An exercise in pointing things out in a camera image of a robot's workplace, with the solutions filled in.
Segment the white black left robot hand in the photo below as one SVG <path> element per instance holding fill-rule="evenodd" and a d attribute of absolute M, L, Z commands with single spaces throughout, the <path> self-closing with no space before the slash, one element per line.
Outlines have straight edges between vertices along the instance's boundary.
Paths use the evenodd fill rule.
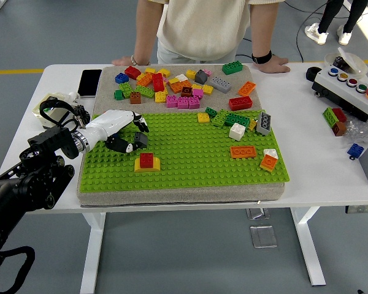
<path fill-rule="evenodd" d="M 79 130 L 84 138 L 85 151 L 92 150 L 99 141 L 104 141 L 108 149 L 119 153 L 131 153 L 139 149 L 139 143 L 129 143 L 117 135 L 131 123 L 134 123 L 141 132 L 149 132 L 142 115 L 127 110 L 107 110 L 88 123 L 84 129 Z"/>

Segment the person's left hand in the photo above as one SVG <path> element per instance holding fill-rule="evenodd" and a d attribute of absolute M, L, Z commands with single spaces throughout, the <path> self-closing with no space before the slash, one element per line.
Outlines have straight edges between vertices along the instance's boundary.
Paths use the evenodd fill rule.
<path fill-rule="evenodd" d="M 289 63 L 288 58 L 273 56 L 267 63 L 256 64 L 256 68 L 266 74 L 288 73 L 291 69 L 287 63 Z"/>

